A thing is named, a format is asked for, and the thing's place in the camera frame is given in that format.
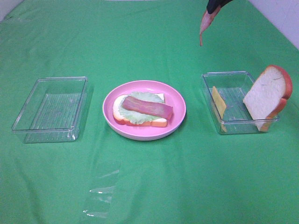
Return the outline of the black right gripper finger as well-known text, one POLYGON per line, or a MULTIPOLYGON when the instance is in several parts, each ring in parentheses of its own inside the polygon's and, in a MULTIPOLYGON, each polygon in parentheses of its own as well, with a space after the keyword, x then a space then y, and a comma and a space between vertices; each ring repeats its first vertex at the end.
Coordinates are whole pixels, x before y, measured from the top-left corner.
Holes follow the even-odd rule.
POLYGON ((220 9, 232 0, 209 0, 206 10, 209 14, 218 13, 220 9))

